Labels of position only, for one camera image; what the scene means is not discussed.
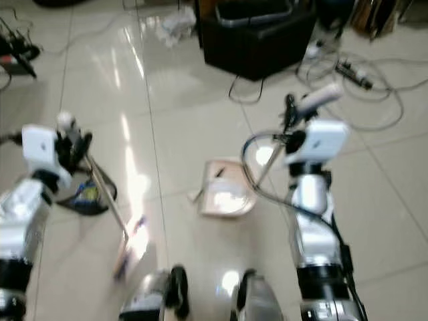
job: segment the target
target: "black box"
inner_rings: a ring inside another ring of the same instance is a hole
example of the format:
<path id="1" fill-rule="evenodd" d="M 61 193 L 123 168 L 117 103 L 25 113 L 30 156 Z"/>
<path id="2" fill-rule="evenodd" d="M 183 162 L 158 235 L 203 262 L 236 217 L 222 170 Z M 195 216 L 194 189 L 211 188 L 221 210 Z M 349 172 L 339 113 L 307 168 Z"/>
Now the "black box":
<path id="1" fill-rule="evenodd" d="M 315 19 L 299 7 L 283 21 L 224 27 L 212 14 L 201 22 L 205 62 L 250 80 L 266 78 L 302 60 Z"/>

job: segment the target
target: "metal rod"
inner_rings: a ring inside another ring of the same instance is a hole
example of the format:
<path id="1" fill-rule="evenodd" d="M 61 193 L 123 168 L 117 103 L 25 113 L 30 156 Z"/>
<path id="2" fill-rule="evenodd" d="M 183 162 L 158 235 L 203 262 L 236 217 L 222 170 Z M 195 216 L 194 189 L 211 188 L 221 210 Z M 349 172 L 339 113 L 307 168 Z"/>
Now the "metal rod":
<path id="1" fill-rule="evenodd" d="M 84 157 L 86 164 L 91 168 L 92 170 L 92 179 L 95 182 L 95 185 L 97 186 L 98 190 L 101 192 L 102 197 L 107 202 L 109 208 L 113 212 L 113 216 L 116 219 L 116 222 L 119 224 L 119 227 L 122 229 L 125 243 L 129 240 L 129 233 L 126 228 L 125 222 L 123 221 L 122 217 L 120 216 L 119 209 L 114 202 L 114 199 L 112 195 L 110 194 L 110 191 L 108 190 L 106 183 L 104 182 L 104 179 L 102 178 L 101 172 L 98 169 L 97 164 L 95 163 L 94 159 L 90 155 L 86 155 Z"/>
<path id="2" fill-rule="evenodd" d="M 260 178 L 257 180 L 257 183 L 255 184 L 257 187 L 259 187 L 261 182 L 265 179 L 270 168 L 274 164 L 277 157 L 280 155 L 283 148 L 284 148 L 284 145 L 280 143 L 275 146 L 274 150 L 272 151 L 272 154 L 269 157 L 269 160 L 267 161 L 266 165 L 263 167 L 263 171 L 261 172 Z"/>

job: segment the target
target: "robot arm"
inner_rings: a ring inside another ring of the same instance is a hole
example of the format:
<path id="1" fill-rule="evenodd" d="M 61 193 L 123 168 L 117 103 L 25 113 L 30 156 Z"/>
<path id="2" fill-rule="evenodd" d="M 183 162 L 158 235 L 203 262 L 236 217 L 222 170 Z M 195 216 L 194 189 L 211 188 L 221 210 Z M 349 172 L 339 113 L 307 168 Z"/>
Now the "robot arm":
<path id="1" fill-rule="evenodd" d="M 0 196 L 0 319 L 22 320 L 52 196 L 70 186 L 84 151 L 82 144 L 40 126 L 24 126 L 8 138 L 22 144 L 29 175 Z"/>
<path id="2" fill-rule="evenodd" d="M 329 85 L 299 104 L 286 97 L 284 130 L 255 135 L 241 153 L 243 171 L 250 185 L 261 196 L 288 207 L 290 245 L 302 295 L 303 321 L 366 321 L 366 313 L 352 277 L 349 246 L 344 243 L 334 221 L 334 203 L 330 194 L 331 174 L 324 165 L 340 152 L 348 128 L 337 120 L 317 119 L 321 105 L 340 97 L 340 87 Z M 304 126 L 298 127 L 301 121 Z M 290 172 L 290 187 L 285 199 L 260 188 L 245 161 L 245 151 L 258 137 L 271 136 L 277 146 L 260 177 L 264 178 L 280 152 Z"/>

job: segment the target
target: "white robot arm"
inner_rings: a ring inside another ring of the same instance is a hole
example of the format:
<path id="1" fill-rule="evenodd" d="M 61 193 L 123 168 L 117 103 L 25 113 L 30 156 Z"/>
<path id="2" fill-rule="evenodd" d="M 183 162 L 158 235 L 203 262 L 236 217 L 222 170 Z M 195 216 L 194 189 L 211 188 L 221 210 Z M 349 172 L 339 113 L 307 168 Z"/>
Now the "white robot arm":
<path id="1" fill-rule="evenodd" d="M 22 144 L 29 173 L 0 196 L 0 319 L 22 320 L 25 291 L 52 196 L 70 186 L 87 146 L 36 125 L 24 126 L 7 138 Z"/>

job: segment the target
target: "white tile floor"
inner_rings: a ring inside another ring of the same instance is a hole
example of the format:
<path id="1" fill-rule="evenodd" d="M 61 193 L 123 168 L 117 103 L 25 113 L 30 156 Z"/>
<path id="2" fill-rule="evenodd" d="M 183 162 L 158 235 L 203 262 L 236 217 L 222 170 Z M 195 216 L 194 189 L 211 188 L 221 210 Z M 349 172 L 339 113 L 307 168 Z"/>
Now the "white tile floor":
<path id="1" fill-rule="evenodd" d="M 61 10 L 41 9 L 30 0 L 3 2 L 34 22 L 33 41 L 46 52 L 35 61 L 38 81 L 15 78 L 2 93 L 0 132 L 28 122 L 53 126 L 60 110 L 74 113 L 94 133 L 92 153 L 116 182 L 120 208 L 126 214 L 143 210 L 148 217 L 145 269 L 186 266 L 193 320 L 228 320 L 222 278 L 250 267 L 266 276 L 288 320 L 299 320 L 284 209 L 260 199 L 245 217 L 222 221 L 198 216 L 186 197 L 200 185 L 206 160 L 236 156 L 252 132 L 277 128 L 284 95 L 306 92 L 293 75 L 269 78 L 259 104 L 240 106 L 227 99 L 233 75 L 206 66 L 196 38 L 174 49 L 158 42 L 159 16 L 174 7 L 125 14 L 119 0 Z M 12 20 L 6 13 L 4 18 Z M 52 53 L 89 31 L 68 50 Z M 428 32 L 399 27 L 370 43 L 348 31 L 344 49 L 370 58 L 426 59 Z M 421 66 L 384 67 L 396 85 L 428 75 Z M 247 82 L 239 87 L 251 93 L 248 98 L 257 92 L 257 85 Z M 427 315 L 427 88 L 403 99 L 399 125 L 378 133 L 353 131 L 331 164 L 337 221 L 352 246 L 369 320 L 376 321 L 426 320 Z M 348 98 L 332 107 L 369 126 L 392 119 L 396 108 L 393 100 L 369 106 Z M 3 146 L 0 153 L 4 190 L 25 166 L 17 148 Z M 271 181 L 270 189 L 283 195 L 285 170 L 276 169 Z M 27 320 L 117 320 L 123 299 L 139 280 L 112 281 L 119 239 L 110 214 L 78 217 L 54 207 L 31 278 Z"/>

